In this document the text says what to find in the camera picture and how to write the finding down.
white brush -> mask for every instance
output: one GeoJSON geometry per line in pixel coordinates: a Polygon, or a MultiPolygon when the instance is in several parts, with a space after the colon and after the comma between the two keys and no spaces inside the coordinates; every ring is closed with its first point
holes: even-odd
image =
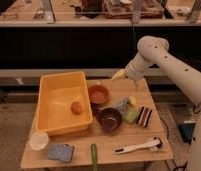
{"type": "Polygon", "coordinates": [[[139,149],[152,148],[152,147],[158,147],[158,148],[162,147],[162,141],[160,140],[160,138],[154,137],[153,140],[143,143],[143,144],[125,146],[125,147],[116,149],[115,154],[129,153],[129,152],[136,151],[139,149]]]}

egg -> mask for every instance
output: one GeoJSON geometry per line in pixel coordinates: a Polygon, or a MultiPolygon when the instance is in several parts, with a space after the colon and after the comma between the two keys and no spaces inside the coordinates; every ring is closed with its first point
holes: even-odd
{"type": "Polygon", "coordinates": [[[74,102],[71,104],[71,111],[72,111],[74,114],[80,114],[80,113],[82,113],[82,111],[83,111],[82,105],[81,105],[79,102],[74,101],[74,102]]]}

small orange bowl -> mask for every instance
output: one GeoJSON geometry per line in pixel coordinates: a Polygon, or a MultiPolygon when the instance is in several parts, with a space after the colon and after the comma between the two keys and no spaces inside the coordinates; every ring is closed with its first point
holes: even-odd
{"type": "Polygon", "coordinates": [[[91,103],[103,104],[106,103],[109,98],[109,91],[102,85],[93,85],[88,89],[89,99],[91,103]]]}

white handle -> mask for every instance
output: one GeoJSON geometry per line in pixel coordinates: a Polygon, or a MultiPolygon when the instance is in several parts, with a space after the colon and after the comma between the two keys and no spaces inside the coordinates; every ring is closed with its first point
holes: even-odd
{"type": "Polygon", "coordinates": [[[126,147],[116,149],[115,154],[129,153],[129,152],[143,149],[143,148],[151,148],[151,147],[157,146],[160,143],[161,142],[159,139],[155,139],[155,140],[149,141],[147,143],[139,144],[139,145],[126,146],[126,147]]]}

floor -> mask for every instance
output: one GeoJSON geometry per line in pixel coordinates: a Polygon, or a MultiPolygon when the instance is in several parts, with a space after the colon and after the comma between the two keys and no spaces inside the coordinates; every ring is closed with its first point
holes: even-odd
{"type": "MultiPolygon", "coordinates": [[[[177,165],[183,165],[187,161],[190,145],[184,143],[177,129],[171,103],[156,102],[160,117],[166,122],[169,130],[169,142],[177,165]]],[[[0,171],[19,171],[20,160],[24,150],[26,137],[36,109],[36,103],[2,103],[0,104],[0,171]]],[[[173,161],[153,162],[148,171],[167,171],[175,167],[173,161]]],[[[74,171],[92,170],[91,166],[85,168],[73,168],[74,171]]],[[[104,171],[137,171],[141,170],[136,165],[101,166],[104,171]]]]}

